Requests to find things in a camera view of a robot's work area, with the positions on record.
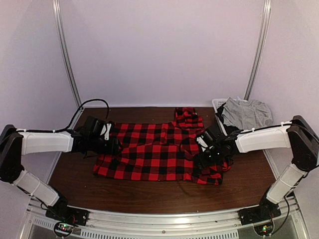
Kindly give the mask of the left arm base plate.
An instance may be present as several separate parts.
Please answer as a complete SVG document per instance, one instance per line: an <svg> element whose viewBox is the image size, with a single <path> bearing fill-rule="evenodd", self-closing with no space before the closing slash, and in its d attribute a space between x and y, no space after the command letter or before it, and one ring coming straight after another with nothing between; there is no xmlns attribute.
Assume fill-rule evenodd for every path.
<svg viewBox="0 0 319 239"><path fill-rule="evenodd" d="M66 203L48 206L45 216L76 226L86 226L89 212L84 209L78 209L68 206Z"/></svg>

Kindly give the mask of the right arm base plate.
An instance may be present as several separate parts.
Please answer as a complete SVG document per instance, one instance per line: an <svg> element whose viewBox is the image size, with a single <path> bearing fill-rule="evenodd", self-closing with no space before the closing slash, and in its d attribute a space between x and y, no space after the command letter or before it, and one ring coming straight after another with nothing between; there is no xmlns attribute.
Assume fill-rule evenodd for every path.
<svg viewBox="0 0 319 239"><path fill-rule="evenodd" d="M255 224L279 217L281 210L278 204L259 204L251 208L243 208L238 212L241 225Z"/></svg>

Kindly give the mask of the red black plaid shirt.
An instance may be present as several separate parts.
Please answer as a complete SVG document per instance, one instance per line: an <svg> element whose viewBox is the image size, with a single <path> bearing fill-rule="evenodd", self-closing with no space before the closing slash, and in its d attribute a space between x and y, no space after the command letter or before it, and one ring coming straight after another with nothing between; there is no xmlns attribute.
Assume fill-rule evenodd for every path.
<svg viewBox="0 0 319 239"><path fill-rule="evenodd" d="M231 162L199 169L193 159L199 153L195 138L204 131L203 119L194 108L176 108L167 123L116 123L110 135L123 150L100 155L93 173L117 180L190 181L220 185Z"/></svg>

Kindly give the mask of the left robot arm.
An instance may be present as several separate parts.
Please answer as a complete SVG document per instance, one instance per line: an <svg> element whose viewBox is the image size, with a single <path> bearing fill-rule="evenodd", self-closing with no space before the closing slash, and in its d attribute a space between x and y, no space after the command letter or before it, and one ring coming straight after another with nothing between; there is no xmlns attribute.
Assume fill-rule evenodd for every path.
<svg viewBox="0 0 319 239"><path fill-rule="evenodd" d="M26 130L8 124L0 135L0 180L10 183L46 205L61 221L72 216L67 199L27 171L21 158L32 153L72 152L117 155L121 143L110 136L112 125L80 127L77 130Z"/></svg>

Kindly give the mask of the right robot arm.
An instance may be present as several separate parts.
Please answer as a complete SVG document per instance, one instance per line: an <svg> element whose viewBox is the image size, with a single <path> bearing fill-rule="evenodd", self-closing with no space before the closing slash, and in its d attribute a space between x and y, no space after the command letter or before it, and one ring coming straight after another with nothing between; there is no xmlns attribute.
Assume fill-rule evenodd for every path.
<svg viewBox="0 0 319 239"><path fill-rule="evenodd" d="M211 126L196 137L199 153L194 165L204 169L237 154L262 150L272 169L281 169L256 208L259 219L267 219L275 207L299 182L319 166L319 137L301 116L278 125L224 134Z"/></svg>

